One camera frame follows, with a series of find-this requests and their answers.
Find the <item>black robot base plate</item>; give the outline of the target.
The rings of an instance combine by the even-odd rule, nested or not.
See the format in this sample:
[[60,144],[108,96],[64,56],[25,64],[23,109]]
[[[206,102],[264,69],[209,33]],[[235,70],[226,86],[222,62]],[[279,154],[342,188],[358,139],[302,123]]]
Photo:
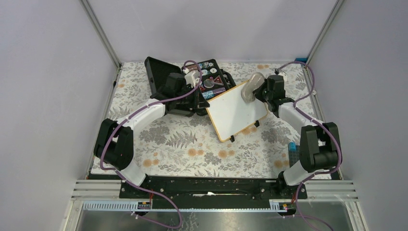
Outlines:
[[270,200],[307,198],[305,186],[280,179],[147,176],[141,187],[167,196],[179,209],[266,209]]

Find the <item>yellow framed whiteboard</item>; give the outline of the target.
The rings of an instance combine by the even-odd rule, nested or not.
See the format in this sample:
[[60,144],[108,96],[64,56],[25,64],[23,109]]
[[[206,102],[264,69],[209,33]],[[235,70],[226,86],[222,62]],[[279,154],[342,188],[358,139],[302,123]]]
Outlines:
[[210,106],[206,111],[221,142],[229,140],[269,113],[263,102],[255,100],[246,103],[243,100],[241,91],[246,83],[247,81],[208,101]]

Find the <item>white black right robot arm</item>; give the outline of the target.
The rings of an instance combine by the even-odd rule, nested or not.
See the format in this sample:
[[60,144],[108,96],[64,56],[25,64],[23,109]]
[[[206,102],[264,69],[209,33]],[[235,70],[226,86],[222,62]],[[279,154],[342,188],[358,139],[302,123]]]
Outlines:
[[265,103],[270,112],[300,134],[299,160],[281,174],[283,181],[276,185],[278,196],[288,198],[295,192],[295,185],[338,170],[342,153],[337,125],[321,122],[298,108],[296,101],[286,96],[283,76],[255,73],[243,93],[248,93],[252,101]]

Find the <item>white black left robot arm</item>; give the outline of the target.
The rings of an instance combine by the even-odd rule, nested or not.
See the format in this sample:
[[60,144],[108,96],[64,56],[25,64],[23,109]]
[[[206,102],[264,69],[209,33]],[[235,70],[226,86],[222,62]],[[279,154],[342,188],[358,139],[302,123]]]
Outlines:
[[178,105],[193,107],[200,97],[200,71],[186,75],[171,73],[145,104],[119,121],[105,119],[100,126],[94,155],[100,160],[102,170],[112,170],[131,185],[131,192],[138,198],[149,193],[146,174],[134,161],[134,137],[150,123],[164,117]]

